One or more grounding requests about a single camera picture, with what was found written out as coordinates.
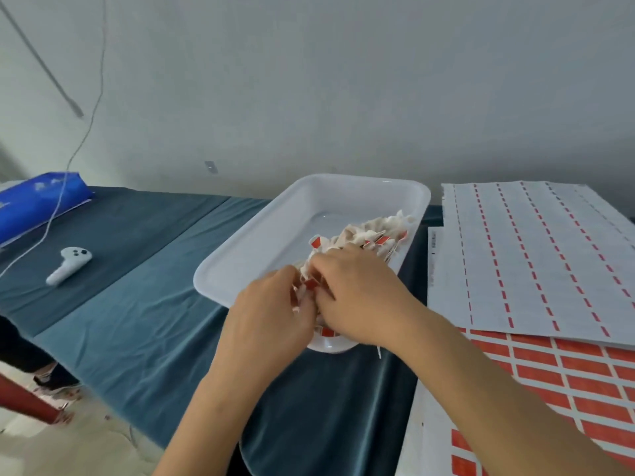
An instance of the person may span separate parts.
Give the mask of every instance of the person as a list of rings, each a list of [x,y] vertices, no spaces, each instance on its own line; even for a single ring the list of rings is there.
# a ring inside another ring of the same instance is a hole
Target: person
[[[56,395],[80,386],[80,382],[50,355],[22,336],[0,315],[0,360],[23,373],[33,374],[39,392]]]
[[[299,274],[292,266],[238,295],[210,370],[154,476],[225,474],[261,394],[311,341],[318,309],[335,331],[402,359],[490,475],[633,474],[417,301],[373,253],[349,244],[314,255],[311,270],[329,290],[304,297],[297,313],[290,294]]]

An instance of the red stool leg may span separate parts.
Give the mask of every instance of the red stool leg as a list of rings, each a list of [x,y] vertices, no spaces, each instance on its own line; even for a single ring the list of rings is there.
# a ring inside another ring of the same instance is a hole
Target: red stool leg
[[[54,424],[63,413],[3,375],[0,375],[0,408],[35,417],[47,424]]]

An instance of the white cable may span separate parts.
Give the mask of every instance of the white cable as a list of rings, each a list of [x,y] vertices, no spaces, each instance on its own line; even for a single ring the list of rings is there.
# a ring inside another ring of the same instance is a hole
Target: white cable
[[[88,124],[88,130],[86,130],[86,133],[84,134],[84,138],[81,140],[81,142],[79,142],[79,145],[77,145],[77,148],[75,149],[73,154],[70,156],[70,159],[68,159],[68,163],[66,164],[66,168],[64,169],[64,179],[62,180],[62,188],[60,189],[60,196],[57,199],[57,204],[55,205],[55,210],[53,211],[53,214],[51,215],[51,217],[49,218],[48,222],[46,223],[46,229],[44,229],[44,235],[42,236],[42,238],[40,240],[38,240],[35,244],[33,244],[33,246],[28,248],[21,255],[16,257],[7,267],[5,267],[4,271],[2,271],[0,273],[0,279],[2,279],[4,274],[6,274],[7,271],[9,271],[9,269],[11,269],[11,267],[16,262],[18,262],[18,260],[20,260],[22,257],[27,255],[33,249],[38,247],[38,245],[40,245],[42,242],[44,242],[44,240],[48,236],[49,229],[51,229],[51,224],[53,222],[53,219],[55,219],[55,217],[56,217],[56,215],[57,215],[57,213],[58,213],[58,211],[60,209],[60,205],[62,204],[62,197],[64,196],[64,189],[66,188],[66,181],[68,180],[68,170],[70,169],[70,164],[72,163],[73,159],[75,159],[75,156],[79,153],[81,148],[84,146],[84,142],[88,138],[88,135],[90,135],[90,131],[93,128],[93,123],[95,122],[95,114],[97,112],[97,107],[99,106],[99,103],[101,102],[102,96],[104,94],[104,59],[106,57],[107,28],[108,28],[108,26],[107,26],[107,18],[106,18],[106,0],[102,0],[102,57],[101,57],[101,60],[100,60],[100,67],[99,67],[100,88],[99,88],[99,97],[97,97],[97,101],[95,102],[95,106],[93,107],[93,112],[92,112],[92,115],[90,117],[90,123]]]

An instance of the blue package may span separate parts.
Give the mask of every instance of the blue package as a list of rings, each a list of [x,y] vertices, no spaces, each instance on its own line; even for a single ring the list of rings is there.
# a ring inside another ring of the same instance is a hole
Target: blue package
[[[63,172],[49,172],[0,191],[0,244],[51,218],[63,180]],[[69,172],[58,215],[93,195],[78,173]]]

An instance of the tiled floor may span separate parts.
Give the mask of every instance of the tiled floor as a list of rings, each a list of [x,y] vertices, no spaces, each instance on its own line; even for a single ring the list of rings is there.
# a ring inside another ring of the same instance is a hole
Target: tiled floor
[[[0,372],[21,383],[30,377],[0,365]],[[85,391],[69,408],[68,425],[48,426],[0,410],[2,476],[150,475],[162,450],[115,417]]]

